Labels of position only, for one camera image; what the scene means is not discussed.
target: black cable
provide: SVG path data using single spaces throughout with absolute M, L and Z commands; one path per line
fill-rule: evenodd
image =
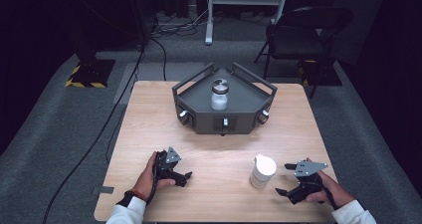
M 117 131 L 118 125 L 120 124 L 121 119 L 123 118 L 123 114 L 125 113 L 126 109 L 127 109 L 127 106 L 125 106 L 125 107 L 124 107 L 124 109 L 123 109 L 123 111 L 121 111 L 120 118 L 118 119 L 117 125 L 115 126 L 114 130 L 112 131 L 111 138 L 109 139 L 109 141 L 108 141 L 108 146 L 106 147 L 106 152 L 105 152 L 105 161 L 106 161 L 106 163 L 108 163 L 108 164 L 109 164 L 109 160 L 108 160 L 108 151 L 109 151 L 109 147 L 111 146 L 111 141 L 112 141 L 112 138 L 114 137 L 114 134 L 115 134 L 115 132 Z
M 334 197 L 332 196 L 331 191 L 329 191 L 328 188 L 326 188 L 325 186 L 323 187 L 323 190 L 326 193 L 326 197 L 328 197 L 329 202 L 331 203 L 332 208 L 334 208 L 334 210 L 337 210 L 339 207 L 337 206 L 337 204 L 334 201 Z
M 163 36 L 171 36 L 171 35 L 177 35 L 180 37 L 185 37 L 185 36 L 190 36 L 193 34 L 196 34 L 198 31 L 196 30 L 196 28 L 200 25 L 205 25 L 205 24 L 201 24 L 206 17 L 204 15 L 206 15 L 206 12 L 208 11 L 208 9 L 203 12 L 195 21 L 193 21 L 193 19 L 191 18 L 191 16 L 189 15 L 189 19 L 190 22 L 188 23 L 184 23 L 178 26 L 173 26 L 173 27 L 169 27 L 164 29 L 164 26 L 167 26 L 165 24 L 161 24 L 161 25 L 157 25 L 156 28 L 154 29 L 154 31 L 151 33 L 151 36 L 153 38 L 160 38 Z M 189 34 L 181 34 L 181 32 L 187 32 L 187 31 L 191 31 L 193 30 L 193 32 L 189 33 Z
M 216 12 L 216 13 L 214 13 L 213 18 L 215 17 L 215 15 L 217 15 L 219 13 L 222 14 L 222 17 L 220 18 L 220 20 L 213 20 L 212 21 L 213 23 L 221 23 L 224 19 L 226 19 L 227 15 L 224 12 Z
M 142 61 L 143 58 L 144 58 L 144 46 L 141 46 L 140 52 L 141 52 L 141 54 L 140 54 L 140 56 L 141 56 L 140 61 Z M 132 87 L 130 89 L 130 92 L 132 91 L 132 89 L 134 87 L 134 84 L 137 82 L 137 74 L 139 73 L 139 65 L 137 65 L 137 66 L 134 67 L 134 71 L 132 73 L 134 74 L 134 79 L 133 79 L 133 85 L 132 85 Z M 126 109 L 127 109 L 127 105 L 124 107 L 123 111 L 121 111 L 120 118 L 118 119 L 118 122 L 117 122 L 117 124 L 115 125 L 115 128 L 114 128 L 114 131 L 112 132 L 111 138 L 108 141 L 108 146 L 107 146 L 106 152 L 105 152 L 105 161 L 108 164 L 109 164 L 108 151 L 109 151 L 109 148 L 111 146 L 111 141 L 112 141 L 112 138 L 114 137 L 115 132 L 117 131 L 118 125 L 120 124 L 121 119 L 123 118 L 123 114 L 126 111 Z
M 249 23 L 260 23 L 265 18 L 265 13 L 263 13 L 263 15 L 261 16 L 261 18 L 258 19 L 257 21 L 250 21 L 250 20 L 246 20 L 245 19 L 245 18 L 255 18 L 255 17 L 257 17 L 257 15 L 254 15 L 252 17 L 241 17 L 239 20 L 244 21 L 244 22 L 249 22 Z
M 168 18 L 168 19 L 167 20 L 160 20 L 160 18 L 163 18 L 163 17 Z M 161 23 L 168 23 L 168 22 L 172 21 L 174 18 L 175 18 L 174 15 L 171 15 L 170 17 L 168 17 L 168 16 L 165 16 L 165 14 L 164 14 L 163 16 L 160 16 L 160 17 L 157 16 L 157 21 L 161 22 Z
M 135 72 L 135 70 L 137 69 L 137 67 L 139 66 L 140 61 L 142 60 L 143 53 L 141 53 L 139 55 L 139 58 L 137 59 L 136 62 L 136 66 L 133 69 L 133 72 L 130 75 L 129 81 L 131 80 L 131 78 L 133 77 L 133 74 Z M 63 186 L 65 185 L 65 183 L 69 180 L 69 178 L 71 178 L 71 176 L 74 174 L 74 172 L 78 169 L 78 167 L 81 165 L 81 163 L 85 160 L 85 158 L 88 156 L 88 154 L 90 154 L 91 150 L 93 150 L 94 146 L 97 144 L 97 142 L 99 141 L 100 137 L 103 135 L 103 132 L 106 129 L 106 126 L 108 125 L 109 121 L 111 120 L 111 117 L 115 111 L 115 109 L 117 108 L 117 105 L 120 103 L 121 98 L 123 97 L 124 92 L 126 91 L 128 85 L 129 85 L 129 81 L 127 82 L 126 86 L 123 89 L 123 92 L 121 93 L 120 97 L 118 98 L 118 101 L 115 103 L 114 107 L 112 108 L 110 114 L 108 115 L 108 118 L 105 121 L 105 124 L 103 125 L 100 133 L 97 135 L 96 139 L 94 140 L 94 142 L 91 144 L 90 148 L 87 150 L 87 152 L 84 154 L 84 156 L 81 158 L 81 160 L 75 165 L 75 167 L 72 169 L 72 171 L 68 174 L 68 176 L 66 176 L 65 180 L 62 181 L 62 183 L 60 184 L 59 188 L 56 190 L 55 194 L 53 195 L 52 199 L 50 200 L 49 205 L 47 206 L 47 210 L 44 214 L 44 220 L 43 223 L 47 223 L 47 218 L 49 216 L 49 212 L 51 207 L 53 206 L 54 201 L 56 200 L 57 196 L 59 195 L 60 191 L 62 190 Z
M 158 44 L 161 48 L 162 48 L 162 51 L 164 52 L 164 65 L 163 65 L 163 67 L 162 67 L 162 75 L 163 75 L 163 77 L 164 77 L 164 81 L 166 82 L 167 81 L 167 78 L 165 77 L 165 65 L 166 65 L 166 63 L 167 63 L 167 53 L 165 52 L 165 49 L 164 49 L 164 47 L 159 43 L 159 42 L 157 42 L 155 39 L 153 39 L 153 38 L 151 38 L 151 40 L 152 41 L 154 41 L 156 44 Z
M 152 189 L 151 189 L 151 193 L 149 193 L 149 197 L 148 200 L 146 200 L 146 205 L 149 205 L 149 203 L 152 201 L 152 198 L 154 198 L 155 195 L 155 190 L 157 188 L 158 185 L 158 178 L 157 177 L 157 166 L 158 166 L 158 152 L 155 153 L 155 161 L 154 161 L 154 165 L 152 167 L 152 176 L 153 176 L 153 180 L 152 180 Z

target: dark background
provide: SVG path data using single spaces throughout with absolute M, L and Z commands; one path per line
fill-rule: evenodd
M 82 46 L 88 48 L 87 56 L 137 39 L 128 0 L 86 1 L 129 34 L 105 23 L 78 0 L 58 1 L 58 6 L 52 6 L 54 0 L 0 0 L 1 153 L 25 121 L 51 76 L 76 51 L 73 39 L 83 40 Z M 180 4 L 184 0 L 154 1 L 150 5 L 157 11 L 164 9 L 171 14 L 174 11 L 168 9 L 176 9 L 178 16 L 187 12 L 183 10 L 183 4 L 181 9 L 171 6 L 172 2 Z M 349 42 L 352 46 L 343 47 L 334 55 L 395 158 L 421 193 L 422 173 L 418 168 L 422 156 L 422 20 L 418 15 L 422 2 L 288 0 L 286 9 L 328 1 L 366 14 L 366 17 L 356 16 L 340 39 L 340 44 Z M 70 32 L 74 26 L 76 34 Z

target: black chair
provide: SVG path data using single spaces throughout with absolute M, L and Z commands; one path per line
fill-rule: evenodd
M 353 19 L 353 13 L 346 8 L 302 7 L 283 14 L 274 25 L 266 30 L 267 41 L 261 55 L 267 55 L 264 79 L 268 76 L 270 57 L 276 60 L 314 61 L 318 64 L 318 77 L 310 98 L 314 96 L 317 85 L 332 69 L 334 59 L 330 57 L 335 35 Z

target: hand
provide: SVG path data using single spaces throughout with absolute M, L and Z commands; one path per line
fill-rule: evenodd
M 154 161 L 156 158 L 156 152 L 152 154 L 152 156 L 149 158 L 148 163 L 146 163 L 145 169 L 140 173 L 139 177 L 137 178 L 136 183 L 134 184 L 133 188 L 140 192 L 142 195 L 145 196 L 146 199 L 149 198 L 149 195 L 151 194 L 152 190 L 152 183 L 153 183 L 153 173 L 152 173 L 152 167 L 154 165 Z M 157 190 L 168 187 L 168 186 L 174 186 L 176 184 L 176 181 L 173 179 L 161 179 L 158 180 L 157 183 Z
M 317 174 L 320 176 L 320 179 L 322 180 L 322 184 L 326 188 L 328 188 L 328 190 L 331 192 L 334 202 L 338 207 L 342 207 L 345 204 L 355 200 L 355 198 L 352 195 L 350 195 L 350 193 L 344 190 L 331 177 L 329 177 L 322 171 L 319 171 Z M 324 201 L 324 202 L 330 203 L 328 200 L 328 197 L 326 196 L 325 191 L 311 193 L 310 195 L 308 195 L 307 201 L 311 201 L 311 202 Z

